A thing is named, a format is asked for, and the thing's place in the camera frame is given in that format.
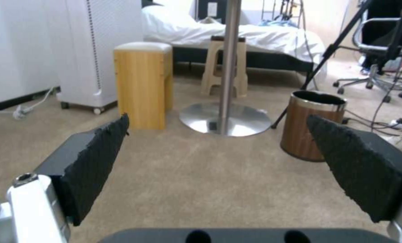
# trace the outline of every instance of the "black foam pad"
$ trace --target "black foam pad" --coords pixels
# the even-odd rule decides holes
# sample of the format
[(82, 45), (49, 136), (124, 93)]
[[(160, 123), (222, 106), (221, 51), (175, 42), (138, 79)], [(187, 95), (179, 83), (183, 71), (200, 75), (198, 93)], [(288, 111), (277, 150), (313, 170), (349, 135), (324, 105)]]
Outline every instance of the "black foam pad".
[(374, 133), (315, 115), (307, 127), (346, 195), (373, 222), (393, 219), (402, 202), (402, 151)]
[(129, 118), (89, 132), (74, 134), (37, 169), (51, 177), (66, 217), (78, 226), (87, 216), (108, 179), (129, 128)]

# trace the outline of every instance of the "white wall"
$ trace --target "white wall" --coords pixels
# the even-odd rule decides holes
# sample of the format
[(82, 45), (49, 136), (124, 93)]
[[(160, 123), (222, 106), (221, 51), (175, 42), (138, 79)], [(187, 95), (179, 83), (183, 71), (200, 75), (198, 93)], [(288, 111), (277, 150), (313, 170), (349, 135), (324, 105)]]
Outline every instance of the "white wall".
[(179, 9), (195, 17), (195, 0), (154, 0), (154, 2)]
[(0, 0), (0, 102), (57, 83), (42, 2)]

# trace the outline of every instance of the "hole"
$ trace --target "hole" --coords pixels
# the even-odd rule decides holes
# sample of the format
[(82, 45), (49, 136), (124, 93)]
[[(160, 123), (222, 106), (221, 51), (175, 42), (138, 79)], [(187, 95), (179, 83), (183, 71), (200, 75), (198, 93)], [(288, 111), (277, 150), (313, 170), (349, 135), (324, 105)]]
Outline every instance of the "hole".
[(285, 234), (285, 243), (311, 243), (301, 231), (288, 231)]
[(211, 243), (211, 238), (204, 231), (193, 231), (187, 236), (186, 243)]
[(346, 103), (345, 100), (329, 94), (319, 94), (310, 91), (295, 91), (293, 94), (297, 98), (321, 104), (343, 105)]
[(30, 173), (27, 173), (27, 174), (24, 174), (24, 175), (21, 175), (20, 177), (18, 177), (18, 181), (22, 182), (22, 181), (30, 179), (31, 177), (32, 177), (32, 175)]

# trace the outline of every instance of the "plug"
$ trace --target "plug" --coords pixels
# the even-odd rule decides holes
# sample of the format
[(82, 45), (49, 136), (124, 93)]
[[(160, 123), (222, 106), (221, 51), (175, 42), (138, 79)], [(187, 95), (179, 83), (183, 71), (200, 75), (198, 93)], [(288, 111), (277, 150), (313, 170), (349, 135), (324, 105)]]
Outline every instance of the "plug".
[(13, 112), (12, 116), (16, 120), (21, 120), (26, 117), (33, 110), (32, 107), (23, 108), (21, 105), (16, 107), (16, 110)]

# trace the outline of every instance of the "bed frame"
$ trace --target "bed frame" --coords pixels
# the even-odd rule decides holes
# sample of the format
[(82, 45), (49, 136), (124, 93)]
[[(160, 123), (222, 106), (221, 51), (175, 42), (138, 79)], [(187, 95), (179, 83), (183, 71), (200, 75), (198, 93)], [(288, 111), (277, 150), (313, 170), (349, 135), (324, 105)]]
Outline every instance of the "bed frame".
[[(205, 63), (207, 49), (199, 48), (173, 48), (174, 62)], [(221, 64), (223, 52), (219, 53), (219, 64)], [(313, 63), (298, 60), (286, 54), (247, 52), (247, 67), (288, 70), (308, 73), (313, 70)]]

